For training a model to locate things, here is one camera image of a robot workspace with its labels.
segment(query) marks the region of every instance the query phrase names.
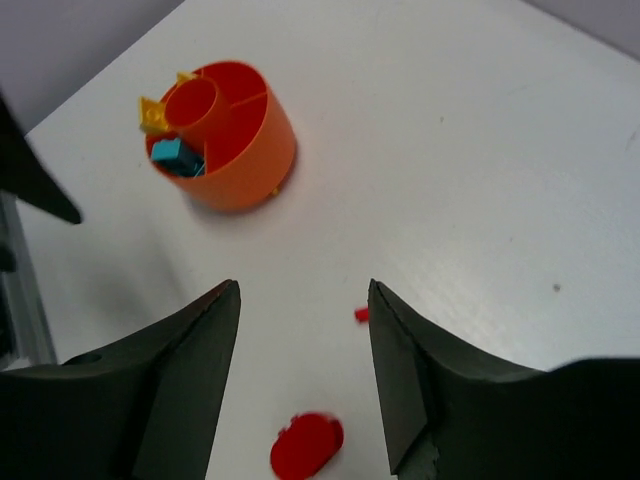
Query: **table surface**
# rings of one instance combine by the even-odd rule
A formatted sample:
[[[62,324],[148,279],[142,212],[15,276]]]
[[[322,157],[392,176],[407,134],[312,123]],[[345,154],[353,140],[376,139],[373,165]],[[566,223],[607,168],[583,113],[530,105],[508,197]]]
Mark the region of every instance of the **table surface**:
[[[300,152],[250,213],[157,175],[139,95],[233,58],[269,80]],[[81,205],[21,207],[62,360],[239,280],[208,478],[272,478],[297,412],[342,419],[318,478],[389,478],[371,277],[494,354],[550,369],[640,354],[640,64],[513,0],[187,0],[29,138]]]

